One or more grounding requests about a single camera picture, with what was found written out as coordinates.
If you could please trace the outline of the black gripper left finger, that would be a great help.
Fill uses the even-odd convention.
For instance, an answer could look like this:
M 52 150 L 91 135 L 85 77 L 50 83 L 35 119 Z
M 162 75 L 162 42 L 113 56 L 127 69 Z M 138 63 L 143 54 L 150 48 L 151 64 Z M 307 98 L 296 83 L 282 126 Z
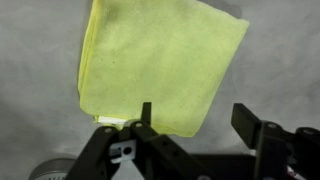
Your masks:
M 148 125 L 151 124 L 152 103 L 144 102 L 142 106 L 141 120 Z

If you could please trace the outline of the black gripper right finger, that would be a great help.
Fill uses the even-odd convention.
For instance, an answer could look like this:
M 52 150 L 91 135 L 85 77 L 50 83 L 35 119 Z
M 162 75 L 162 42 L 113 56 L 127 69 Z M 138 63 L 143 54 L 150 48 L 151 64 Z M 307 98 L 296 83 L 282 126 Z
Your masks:
M 231 125 L 249 149 L 256 148 L 262 121 L 244 104 L 233 105 Z

